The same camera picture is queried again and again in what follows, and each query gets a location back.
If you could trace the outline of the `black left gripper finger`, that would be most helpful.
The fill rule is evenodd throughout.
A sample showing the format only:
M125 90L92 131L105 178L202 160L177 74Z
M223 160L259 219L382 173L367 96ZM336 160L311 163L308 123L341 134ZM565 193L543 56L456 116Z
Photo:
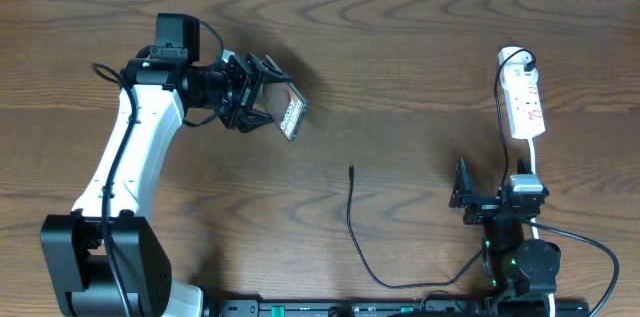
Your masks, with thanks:
M262 84L288 83L293 78L285 73L269 56L258 56L254 53L248 53L245 61L249 64L250 70L258 76Z
M236 113L235 127L241 133L249 133L273 122L274 119L268 112L240 107Z

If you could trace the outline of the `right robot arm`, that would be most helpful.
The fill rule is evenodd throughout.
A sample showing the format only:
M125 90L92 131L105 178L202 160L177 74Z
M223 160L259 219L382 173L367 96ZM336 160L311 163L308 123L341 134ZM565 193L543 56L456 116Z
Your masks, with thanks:
M495 288L485 299L494 316L555 316L559 247L537 236L527 238L524 225L540 214L548 189L523 159L518 172L493 196L474 188L464 160L456 165L456 179L449 202L462 209L463 223L484 230L481 255L484 270Z

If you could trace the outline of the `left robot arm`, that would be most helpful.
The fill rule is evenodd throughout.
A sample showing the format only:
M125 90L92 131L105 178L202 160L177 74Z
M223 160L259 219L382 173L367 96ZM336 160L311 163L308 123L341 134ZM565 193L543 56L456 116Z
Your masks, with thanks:
M148 46L121 71L119 110L99 165L66 215L47 216L40 243L66 316L211 316L203 287L175 280L152 226L160 172L192 109L228 129L277 124L294 140L307 104L269 56L223 52L209 66L186 48Z

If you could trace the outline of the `white power strip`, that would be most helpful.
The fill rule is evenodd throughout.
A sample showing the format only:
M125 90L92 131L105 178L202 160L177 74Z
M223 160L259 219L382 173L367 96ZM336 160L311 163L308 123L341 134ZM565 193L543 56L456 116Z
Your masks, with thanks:
M524 65L507 64L501 72L500 83L514 139L532 139L545 132L537 82L537 70L525 71Z

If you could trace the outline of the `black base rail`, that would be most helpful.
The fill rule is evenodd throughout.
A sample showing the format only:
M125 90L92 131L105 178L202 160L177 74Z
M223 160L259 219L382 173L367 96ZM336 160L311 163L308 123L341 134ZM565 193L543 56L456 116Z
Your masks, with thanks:
M547 316L542 302L502 302L487 307L481 301L428 298L423 302L389 301L258 301L221 300L210 302L205 317L387 317L387 316Z

